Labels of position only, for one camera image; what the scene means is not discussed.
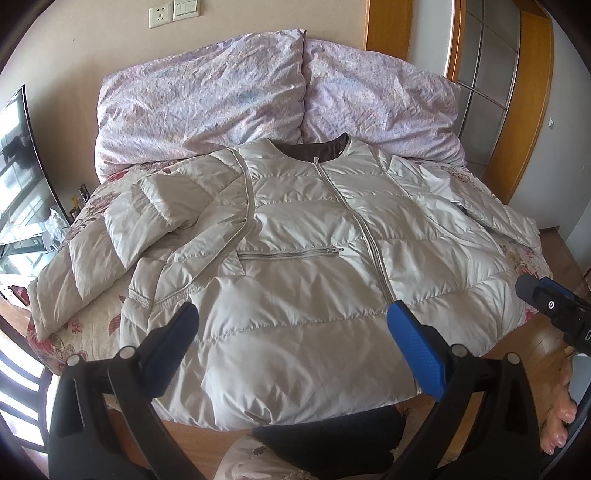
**floral bedspread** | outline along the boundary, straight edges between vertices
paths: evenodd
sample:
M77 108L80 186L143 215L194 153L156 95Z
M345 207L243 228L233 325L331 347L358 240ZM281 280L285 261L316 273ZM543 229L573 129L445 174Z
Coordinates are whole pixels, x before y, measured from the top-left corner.
M132 184L146 175L160 170L166 171L166 168L175 162L176 160L137 164L111 175L95 190L70 227L64 242L69 242L81 230L101 218L107 207ZM493 193L463 167L430 161L417 163L429 168L440 168L494 198ZM491 232L491 235L517 274L529 273L538 278L551 277L550 269L541 254L504 235L496 232ZM121 322L121 306L127 295L132 275L133 271L128 271L109 290L78 312L44 342L37 340L35 327L32 322L29 322L27 341L55 374L62 372L67 358L74 353L78 353L87 361L92 361L113 357L119 351L118 329ZM524 322L535 313L532 307L527 306Z

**wall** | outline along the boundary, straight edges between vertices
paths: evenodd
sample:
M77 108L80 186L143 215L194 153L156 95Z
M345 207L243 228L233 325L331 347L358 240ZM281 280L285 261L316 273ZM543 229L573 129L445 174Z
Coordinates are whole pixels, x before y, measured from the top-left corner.
M0 105L24 83L35 139L58 196L98 185L96 101L109 73L235 35L306 28L362 48L366 0L201 0L202 16L152 30L158 0L56 0L33 24L0 74Z
M579 222L566 239L566 245L583 273L591 268L591 202L587 204Z
M591 74L555 21L553 27L548 109L509 205L534 218L540 228L560 225L559 233L567 239L591 198ZM547 126L550 117L555 122L552 129Z
M414 0L408 61L421 70L447 74L454 0Z

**chair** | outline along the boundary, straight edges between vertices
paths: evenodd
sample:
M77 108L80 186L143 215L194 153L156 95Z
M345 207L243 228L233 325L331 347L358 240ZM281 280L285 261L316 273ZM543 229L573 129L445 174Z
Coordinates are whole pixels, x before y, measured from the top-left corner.
M14 468L11 478L46 479L24 448L47 453L53 375L2 316L0 330L0 462Z

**wooden floor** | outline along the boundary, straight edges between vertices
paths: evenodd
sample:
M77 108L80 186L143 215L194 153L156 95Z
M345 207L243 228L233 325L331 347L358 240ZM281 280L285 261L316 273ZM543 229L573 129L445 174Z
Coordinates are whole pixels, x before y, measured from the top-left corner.
M31 318L31 312L29 310L17 307L4 300L3 297L0 297L0 315L2 315L2 317L6 319L6 321L10 323L18 333L23 336L27 334L27 326L29 325L29 319Z
M589 291L582 281L582 273L558 233L546 231L541 237L544 256L554 272L554 279L580 296L588 296ZM501 358L512 351L520 355L530 380L540 423L550 406L551 390L557 383L558 369L566 358L566 346L561 337L561 333L552 327L550 321L539 314L505 337L487 355L490 358ZM452 455L458 454L464 444L478 410L479 399L476 395L472 398L462 425L448 450ZM406 408L417 408L425 416L432 405L432 399L426 395L419 395L404 403ZM145 465L121 414L112 412L112 421L129 457L134 462ZM165 425L187 456L209 479L213 478L228 447L247 433L213 432L172 422L165 422Z

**pink pillowcase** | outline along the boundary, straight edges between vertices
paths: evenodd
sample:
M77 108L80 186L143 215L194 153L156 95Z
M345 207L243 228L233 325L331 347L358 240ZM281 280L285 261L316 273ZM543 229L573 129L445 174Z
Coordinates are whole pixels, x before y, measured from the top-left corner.
M303 30L248 34L110 75L98 104L100 180L260 138L301 142L303 47Z
M304 143L347 132L400 157L465 164L451 130L460 87L403 60L307 39Z

